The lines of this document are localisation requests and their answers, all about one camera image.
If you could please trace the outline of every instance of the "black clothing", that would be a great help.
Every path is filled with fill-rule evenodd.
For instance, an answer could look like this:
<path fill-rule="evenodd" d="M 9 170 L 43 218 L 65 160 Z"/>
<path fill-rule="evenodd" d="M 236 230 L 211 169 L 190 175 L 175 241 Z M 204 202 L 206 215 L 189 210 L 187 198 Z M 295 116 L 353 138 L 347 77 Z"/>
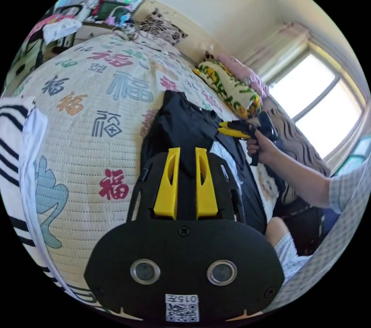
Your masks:
<path fill-rule="evenodd" d="M 246 224 L 264 234 L 267 219 L 246 153 L 237 139 L 218 133 L 220 122 L 222 120 L 214 111 L 204 110 L 190 103 L 184 93 L 165 91 L 163 106 L 143 141 L 141 169 L 156 154 L 180 147 L 178 203 L 191 205 L 178 204 L 178 216 L 182 219 L 195 218 L 195 148 L 210 151 L 214 141 L 220 142 L 236 162 L 238 176 L 242 181 Z"/>

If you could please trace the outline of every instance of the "plaid shirt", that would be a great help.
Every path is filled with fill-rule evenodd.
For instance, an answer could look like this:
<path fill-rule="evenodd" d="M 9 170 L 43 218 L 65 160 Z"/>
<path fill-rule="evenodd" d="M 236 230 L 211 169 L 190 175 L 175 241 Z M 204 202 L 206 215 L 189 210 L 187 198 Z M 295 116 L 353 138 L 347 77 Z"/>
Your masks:
<path fill-rule="evenodd" d="M 265 310 L 287 305 L 312 288 L 335 264 L 351 241 L 361 221 L 371 194 L 371 158 L 357 169 L 331 178 L 329 202 L 341 216 L 320 247 L 305 265 L 282 286 Z"/>

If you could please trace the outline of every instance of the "shirt sleeve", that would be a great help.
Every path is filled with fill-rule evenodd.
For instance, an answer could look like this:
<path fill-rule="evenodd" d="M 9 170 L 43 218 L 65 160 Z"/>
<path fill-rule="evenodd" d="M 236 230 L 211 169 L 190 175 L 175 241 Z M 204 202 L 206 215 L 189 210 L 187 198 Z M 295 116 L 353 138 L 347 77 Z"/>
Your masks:
<path fill-rule="evenodd" d="M 329 204 L 340 214 L 351 202 L 369 200 L 371 194 L 371 159 L 368 157 L 355 170 L 332 177 L 329 187 Z"/>

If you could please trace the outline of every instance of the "label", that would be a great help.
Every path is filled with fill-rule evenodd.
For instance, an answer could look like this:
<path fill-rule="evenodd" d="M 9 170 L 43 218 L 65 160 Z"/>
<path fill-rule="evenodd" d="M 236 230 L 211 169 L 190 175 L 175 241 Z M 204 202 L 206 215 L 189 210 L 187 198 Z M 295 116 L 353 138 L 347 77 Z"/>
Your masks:
<path fill-rule="evenodd" d="M 197 294 L 166 294 L 166 321 L 195 323 L 200 321 Z"/>

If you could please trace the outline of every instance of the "cluttered items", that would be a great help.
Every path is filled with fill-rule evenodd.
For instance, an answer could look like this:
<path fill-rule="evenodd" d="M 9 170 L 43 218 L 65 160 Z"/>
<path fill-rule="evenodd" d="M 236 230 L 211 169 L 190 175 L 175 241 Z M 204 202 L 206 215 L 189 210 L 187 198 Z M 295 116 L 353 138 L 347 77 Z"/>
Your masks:
<path fill-rule="evenodd" d="M 124 27 L 133 23 L 132 14 L 143 0 L 85 0 L 92 10 L 85 22 Z"/>

